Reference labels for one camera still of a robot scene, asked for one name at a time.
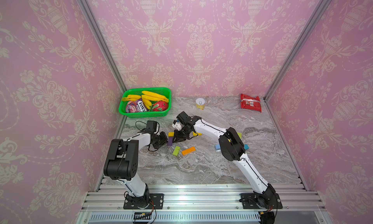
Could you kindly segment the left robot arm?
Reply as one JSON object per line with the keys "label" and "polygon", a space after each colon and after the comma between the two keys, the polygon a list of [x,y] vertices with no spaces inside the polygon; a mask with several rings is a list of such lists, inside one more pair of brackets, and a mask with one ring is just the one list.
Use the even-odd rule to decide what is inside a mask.
{"label": "left robot arm", "polygon": [[157,149],[168,142],[165,132],[137,133],[128,139],[114,139],[104,164],[104,175],[121,182],[127,189],[123,209],[162,209],[164,194],[150,193],[149,186],[137,174],[139,151],[143,147]]}

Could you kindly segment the yellow banana bunch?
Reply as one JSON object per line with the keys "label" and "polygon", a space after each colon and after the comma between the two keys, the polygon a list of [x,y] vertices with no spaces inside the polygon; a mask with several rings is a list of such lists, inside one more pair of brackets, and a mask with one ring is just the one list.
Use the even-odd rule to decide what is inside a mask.
{"label": "yellow banana bunch", "polygon": [[170,102],[166,96],[150,91],[141,91],[138,94],[125,94],[121,99],[122,102],[135,102],[137,100],[141,100],[148,110],[155,108],[156,104],[168,104]]}

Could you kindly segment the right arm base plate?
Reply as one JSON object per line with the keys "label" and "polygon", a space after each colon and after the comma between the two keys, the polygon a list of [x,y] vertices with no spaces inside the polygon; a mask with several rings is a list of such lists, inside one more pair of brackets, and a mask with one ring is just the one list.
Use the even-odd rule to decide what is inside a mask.
{"label": "right arm base plate", "polygon": [[261,194],[241,193],[239,202],[242,203],[244,209],[282,209],[283,205],[279,195],[270,195],[269,199],[264,198]]}

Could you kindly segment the red snack bag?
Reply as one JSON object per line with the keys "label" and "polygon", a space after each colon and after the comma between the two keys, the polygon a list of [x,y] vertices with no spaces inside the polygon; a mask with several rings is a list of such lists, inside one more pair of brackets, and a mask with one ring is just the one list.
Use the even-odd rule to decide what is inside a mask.
{"label": "red snack bag", "polygon": [[240,95],[241,100],[241,108],[242,109],[249,109],[249,110],[255,110],[262,112],[261,102],[260,98],[257,97],[251,97],[249,95],[241,94]]}

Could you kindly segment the yellow paper cup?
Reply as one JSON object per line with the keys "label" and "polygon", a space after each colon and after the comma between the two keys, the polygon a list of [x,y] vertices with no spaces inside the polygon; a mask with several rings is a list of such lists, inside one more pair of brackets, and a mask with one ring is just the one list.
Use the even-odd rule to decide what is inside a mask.
{"label": "yellow paper cup", "polygon": [[206,105],[206,101],[204,98],[197,98],[196,99],[196,107],[200,110],[204,110]]}

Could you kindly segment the purple block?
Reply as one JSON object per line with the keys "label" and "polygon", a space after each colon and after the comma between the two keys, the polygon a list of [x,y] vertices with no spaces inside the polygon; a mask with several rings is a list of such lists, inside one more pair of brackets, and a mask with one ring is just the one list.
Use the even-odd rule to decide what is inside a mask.
{"label": "purple block", "polygon": [[173,137],[169,137],[168,138],[168,146],[172,146],[173,145]]}

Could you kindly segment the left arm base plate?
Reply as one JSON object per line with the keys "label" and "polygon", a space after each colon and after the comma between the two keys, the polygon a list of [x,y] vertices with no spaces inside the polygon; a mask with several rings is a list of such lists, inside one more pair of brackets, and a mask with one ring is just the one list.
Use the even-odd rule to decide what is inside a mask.
{"label": "left arm base plate", "polygon": [[124,194],[123,209],[162,209],[164,194],[151,193],[141,197],[131,196],[129,193]]}

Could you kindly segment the aluminium rail frame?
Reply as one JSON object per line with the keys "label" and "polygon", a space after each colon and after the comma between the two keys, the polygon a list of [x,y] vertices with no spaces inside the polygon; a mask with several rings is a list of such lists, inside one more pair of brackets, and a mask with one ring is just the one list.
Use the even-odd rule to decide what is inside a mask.
{"label": "aluminium rail frame", "polygon": [[79,224],[259,224],[274,217],[277,224],[330,224],[332,219],[317,192],[301,183],[274,184],[282,208],[260,215],[257,208],[244,209],[248,184],[151,185],[161,194],[156,208],[124,209],[125,189],[102,183],[89,192],[79,213]]}

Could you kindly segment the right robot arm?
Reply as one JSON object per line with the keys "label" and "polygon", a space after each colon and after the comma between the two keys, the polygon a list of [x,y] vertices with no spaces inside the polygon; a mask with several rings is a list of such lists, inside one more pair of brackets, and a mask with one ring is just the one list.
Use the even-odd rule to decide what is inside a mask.
{"label": "right robot arm", "polygon": [[217,140],[223,157],[233,162],[250,183],[256,204],[266,209],[282,208],[281,200],[274,187],[255,168],[234,128],[217,127],[196,116],[185,120],[175,120],[173,127],[175,128],[174,142],[191,139],[193,132]]}

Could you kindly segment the green plastic basket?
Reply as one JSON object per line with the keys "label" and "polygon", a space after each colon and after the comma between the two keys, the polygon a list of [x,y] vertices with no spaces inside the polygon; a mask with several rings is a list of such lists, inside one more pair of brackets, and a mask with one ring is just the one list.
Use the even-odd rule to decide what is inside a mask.
{"label": "green plastic basket", "polygon": [[146,111],[146,112],[135,112],[129,113],[127,112],[126,108],[130,101],[123,101],[121,100],[119,105],[119,113],[127,116],[128,118],[150,118],[150,117],[165,117],[168,115],[169,111],[172,107],[172,91],[169,88],[137,88],[137,89],[130,89],[124,92],[122,98],[127,98],[129,95],[144,95],[143,91],[146,92],[153,92],[159,95],[165,96],[169,102],[167,104],[167,109],[163,111]]}

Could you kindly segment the purple snack packet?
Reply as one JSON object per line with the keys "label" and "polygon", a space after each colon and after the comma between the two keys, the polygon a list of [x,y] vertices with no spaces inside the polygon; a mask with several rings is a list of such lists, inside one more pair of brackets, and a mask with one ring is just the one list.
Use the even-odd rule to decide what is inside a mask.
{"label": "purple snack packet", "polygon": [[129,101],[125,110],[126,113],[140,113],[149,111],[142,98],[134,101]]}

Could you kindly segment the red dragon fruit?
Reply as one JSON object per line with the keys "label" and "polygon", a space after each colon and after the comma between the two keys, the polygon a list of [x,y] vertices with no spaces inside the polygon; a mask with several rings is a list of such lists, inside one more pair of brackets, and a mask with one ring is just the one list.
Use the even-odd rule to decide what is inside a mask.
{"label": "red dragon fruit", "polygon": [[166,101],[158,101],[151,106],[151,111],[160,112],[165,111],[169,107],[169,103]]}

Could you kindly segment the orange block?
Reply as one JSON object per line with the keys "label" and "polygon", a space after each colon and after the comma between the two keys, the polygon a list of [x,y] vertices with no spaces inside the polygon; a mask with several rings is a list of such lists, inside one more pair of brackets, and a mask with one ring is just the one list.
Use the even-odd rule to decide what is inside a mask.
{"label": "orange block", "polygon": [[193,152],[195,152],[196,151],[196,148],[195,147],[190,147],[190,148],[188,148],[188,149],[186,149],[186,150],[183,150],[182,151],[182,155],[183,156],[186,156],[186,155],[188,155],[188,154],[190,154],[190,153],[193,153]]}

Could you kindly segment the lime green block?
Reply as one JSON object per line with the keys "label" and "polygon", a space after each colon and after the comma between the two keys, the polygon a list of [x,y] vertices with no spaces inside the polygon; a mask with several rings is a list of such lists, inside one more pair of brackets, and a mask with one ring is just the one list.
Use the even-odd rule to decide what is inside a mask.
{"label": "lime green block", "polygon": [[176,146],[173,151],[173,156],[177,157],[180,152],[181,147]]}

